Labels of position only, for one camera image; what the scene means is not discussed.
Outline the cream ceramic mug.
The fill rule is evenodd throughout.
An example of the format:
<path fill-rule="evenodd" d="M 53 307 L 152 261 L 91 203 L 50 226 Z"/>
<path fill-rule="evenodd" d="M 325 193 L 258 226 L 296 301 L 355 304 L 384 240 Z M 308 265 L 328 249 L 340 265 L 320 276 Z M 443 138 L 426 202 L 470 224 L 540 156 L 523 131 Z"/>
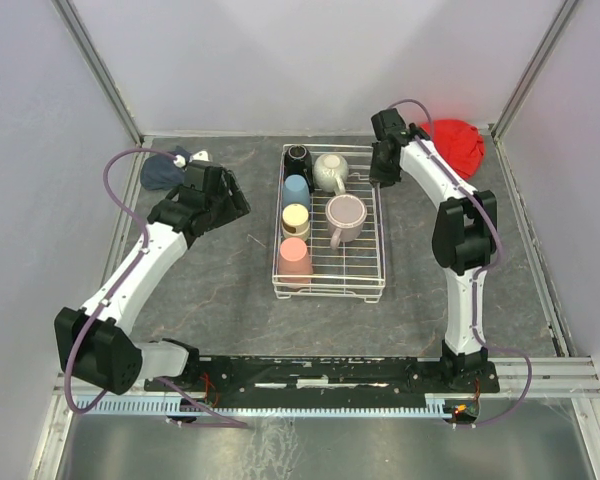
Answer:
<path fill-rule="evenodd" d="M 337 153 L 320 155 L 313 166 L 314 182 L 326 193 L 345 194 L 348 175 L 348 163 Z"/>

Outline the lilac ceramic mug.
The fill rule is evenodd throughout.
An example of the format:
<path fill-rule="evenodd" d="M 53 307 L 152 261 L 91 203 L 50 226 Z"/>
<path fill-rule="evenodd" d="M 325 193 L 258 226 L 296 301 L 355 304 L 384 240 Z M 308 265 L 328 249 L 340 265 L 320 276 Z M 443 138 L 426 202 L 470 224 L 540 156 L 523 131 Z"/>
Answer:
<path fill-rule="evenodd" d="M 367 207 L 355 195 L 336 195 L 327 202 L 325 215 L 330 248 L 337 250 L 341 244 L 352 242 L 360 236 L 367 217 Z"/>

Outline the blue plastic cup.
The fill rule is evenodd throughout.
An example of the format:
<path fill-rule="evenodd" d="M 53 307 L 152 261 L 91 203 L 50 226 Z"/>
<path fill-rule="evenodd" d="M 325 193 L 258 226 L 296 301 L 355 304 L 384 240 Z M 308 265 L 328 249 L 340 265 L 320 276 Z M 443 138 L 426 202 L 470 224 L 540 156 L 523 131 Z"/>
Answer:
<path fill-rule="evenodd" d="M 311 208 L 309 186 L 301 175 L 289 175 L 282 188 L 282 205 L 284 208 L 291 204 L 303 205 L 307 210 Z"/>

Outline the black mug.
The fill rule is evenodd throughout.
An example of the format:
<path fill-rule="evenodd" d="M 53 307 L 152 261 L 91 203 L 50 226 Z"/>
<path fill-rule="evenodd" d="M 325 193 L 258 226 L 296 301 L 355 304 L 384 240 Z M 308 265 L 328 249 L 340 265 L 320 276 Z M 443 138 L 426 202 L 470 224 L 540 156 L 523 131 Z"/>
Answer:
<path fill-rule="evenodd" d="M 311 153 L 305 145 L 289 146 L 283 156 L 284 179 L 291 175 L 301 176 L 308 185 L 310 193 L 315 191 L 313 178 L 313 162 Z"/>

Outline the pink plastic cup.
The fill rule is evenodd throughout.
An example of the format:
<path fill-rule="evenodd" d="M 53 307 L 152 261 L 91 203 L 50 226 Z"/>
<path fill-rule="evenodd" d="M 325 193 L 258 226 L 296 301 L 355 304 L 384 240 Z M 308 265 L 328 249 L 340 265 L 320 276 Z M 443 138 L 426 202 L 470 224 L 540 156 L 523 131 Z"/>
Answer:
<path fill-rule="evenodd" d="M 285 283 L 309 284 L 313 267 L 306 243 L 300 238 L 287 238 L 279 248 L 278 275 Z"/>

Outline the white wire dish rack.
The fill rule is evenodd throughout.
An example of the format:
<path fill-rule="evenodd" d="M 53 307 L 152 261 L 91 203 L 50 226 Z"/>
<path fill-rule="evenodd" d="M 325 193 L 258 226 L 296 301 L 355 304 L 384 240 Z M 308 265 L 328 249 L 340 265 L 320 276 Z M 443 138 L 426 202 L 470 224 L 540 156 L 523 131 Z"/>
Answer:
<path fill-rule="evenodd" d="M 381 299 L 383 212 L 380 191 L 369 180 L 370 160 L 363 146 L 284 146 L 271 270 L 278 299 Z"/>

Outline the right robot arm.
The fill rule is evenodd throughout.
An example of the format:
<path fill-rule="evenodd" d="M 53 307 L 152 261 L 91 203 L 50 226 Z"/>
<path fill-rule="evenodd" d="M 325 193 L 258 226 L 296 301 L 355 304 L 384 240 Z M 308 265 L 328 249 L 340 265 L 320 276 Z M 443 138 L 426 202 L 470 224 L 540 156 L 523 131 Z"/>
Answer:
<path fill-rule="evenodd" d="M 483 287 L 492 259 L 501 253 L 497 199 L 463 180 L 419 126 L 406 124 L 397 109 L 371 117 L 370 183 L 388 187 L 409 174 L 437 208 L 431 246 L 447 282 L 448 320 L 438 362 L 414 373 L 452 390 L 473 388 L 492 364 L 482 328 Z"/>

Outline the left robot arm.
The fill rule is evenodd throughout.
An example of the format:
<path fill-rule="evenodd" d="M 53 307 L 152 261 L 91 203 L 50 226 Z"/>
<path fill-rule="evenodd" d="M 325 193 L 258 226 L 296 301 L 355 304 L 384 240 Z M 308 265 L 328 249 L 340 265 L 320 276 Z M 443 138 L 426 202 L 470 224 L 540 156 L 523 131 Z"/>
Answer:
<path fill-rule="evenodd" d="M 135 382 L 179 377 L 196 369 L 199 352 L 175 340 L 134 343 L 135 321 L 168 270 L 204 234 L 250 211 L 234 173 L 195 161 L 141 221 L 141 236 L 109 280 L 77 309 L 54 320 L 61 368 L 113 394 Z"/>

